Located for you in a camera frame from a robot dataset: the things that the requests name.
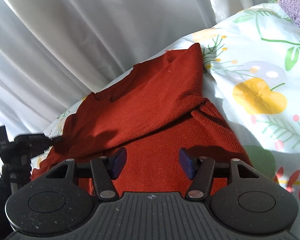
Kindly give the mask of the red knit sweater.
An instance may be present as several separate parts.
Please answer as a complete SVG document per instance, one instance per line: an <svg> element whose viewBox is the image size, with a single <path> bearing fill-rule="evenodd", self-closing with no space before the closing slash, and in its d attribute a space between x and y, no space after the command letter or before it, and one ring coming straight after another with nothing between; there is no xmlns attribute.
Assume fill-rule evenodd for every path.
<svg viewBox="0 0 300 240"><path fill-rule="evenodd" d="M133 67L109 88L89 94L67 117L63 140L32 173L39 178L72 158L88 163L127 150L127 162L114 184L119 193L185 193L189 181L179 150L219 163L249 157L214 104L202 95L203 57L198 43Z"/></svg>

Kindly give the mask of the white curtain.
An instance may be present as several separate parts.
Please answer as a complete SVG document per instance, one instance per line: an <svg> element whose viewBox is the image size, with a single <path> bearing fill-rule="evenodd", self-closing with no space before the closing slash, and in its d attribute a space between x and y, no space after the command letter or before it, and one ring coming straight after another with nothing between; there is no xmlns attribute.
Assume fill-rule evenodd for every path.
<svg viewBox="0 0 300 240"><path fill-rule="evenodd" d="M177 39L270 0L0 0L0 125L40 132Z"/></svg>

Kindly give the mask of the floral bed sheet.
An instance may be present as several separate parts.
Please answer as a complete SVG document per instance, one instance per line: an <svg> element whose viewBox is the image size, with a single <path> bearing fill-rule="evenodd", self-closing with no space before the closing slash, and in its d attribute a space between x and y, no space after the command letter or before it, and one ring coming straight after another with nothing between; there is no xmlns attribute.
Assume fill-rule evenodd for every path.
<svg viewBox="0 0 300 240"><path fill-rule="evenodd" d="M262 4L181 38L159 56L195 43L203 97L234 132L248 164L300 200L300 28L279 4Z"/></svg>

